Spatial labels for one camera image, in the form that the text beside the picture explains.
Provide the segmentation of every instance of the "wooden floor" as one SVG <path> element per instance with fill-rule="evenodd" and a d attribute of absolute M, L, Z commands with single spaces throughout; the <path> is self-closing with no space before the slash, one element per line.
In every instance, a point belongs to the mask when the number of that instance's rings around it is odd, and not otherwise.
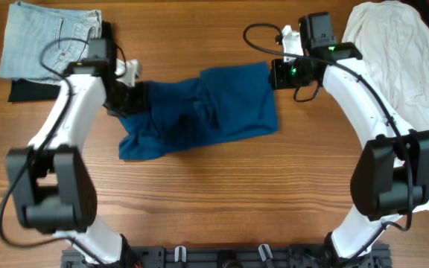
<path fill-rule="evenodd" d="M 102 10 L 104 19 L 115 25 L 127 58 L 142 62 L 143 79 L 170 82 L 196 77 L 211 66 L 273 59 L 244 44 L 242 31 L 253 22 L 295 25 L 301 16 L 327 10 L 340 39 L 352 8 L 361 2 L 141 1 L 49 6 Z M 7 5 L 0 4 L 0 56 L 7 11 Z M 273 36 L 271 31 L 252 33 L 260 45 L 276 48 Z M 7 187 L 6 153 L 11 147 L 25 147 L 53 105 L 8 103 L 9 88 L 10 82 L 0 79 L 0 201 Z M 133 246 L 321 243 L 352 206 L 349 180 L 360 145 L 346 116 L 324 90 L 310 103 L 295 103 L 292 94 L 276 92 L 281 125 L 276 134 L 149 162 L 118 159 L 118 143 L 126 133 L 116 118 L 101 109 L 83 151 L 98 192 L 98 213 Z M 41 238 L 19 227 L 12 203 L 4 227 L 15 240 Z M 395 267 L 429 267 L 429 212 L 414 215 L 411 232 L 390 229 L 381 242 L 391 245 Z M 66 247 L 56 243 L 20 250 L 0 241 L 0 267 L 58 267 L 60 251 Z"/>

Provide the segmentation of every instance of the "blue cloth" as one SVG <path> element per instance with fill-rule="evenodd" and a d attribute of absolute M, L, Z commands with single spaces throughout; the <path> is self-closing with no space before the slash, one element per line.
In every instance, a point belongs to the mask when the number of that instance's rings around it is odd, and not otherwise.
<path fill-rule="evenodd" d="M 211 68 L 179 83 L 147 82 L 150 112 L 120 118 L 120 159 L 236 141 L 278 130 L 266 63 Z"/>
<path fill-rule="evenodd" d="M 59 85 L 60 78 L 39 64 L 42 49 L 63 37 L 100 37 L 101 23 L 100 10 L 59 10 L 21 1 L 10 4 L 0 77 Z M 62 41 L 47 51 L 44 63 L 62 73 L 70 62 L 87 57 L 88 52 L 88 46 L 82 42 Z"/>

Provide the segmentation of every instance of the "white cloth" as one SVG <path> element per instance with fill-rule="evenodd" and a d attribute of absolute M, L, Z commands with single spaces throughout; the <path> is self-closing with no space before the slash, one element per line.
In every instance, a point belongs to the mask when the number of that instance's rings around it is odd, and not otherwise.
<path fill-rule="evenodd" d="M 354 7 L 342 42 L 363 55 L 375 85 L 416 130 L 429 130 L 429 29 L 399 1 Z M 416 209 L 429 210 L 429 202 Z"/>

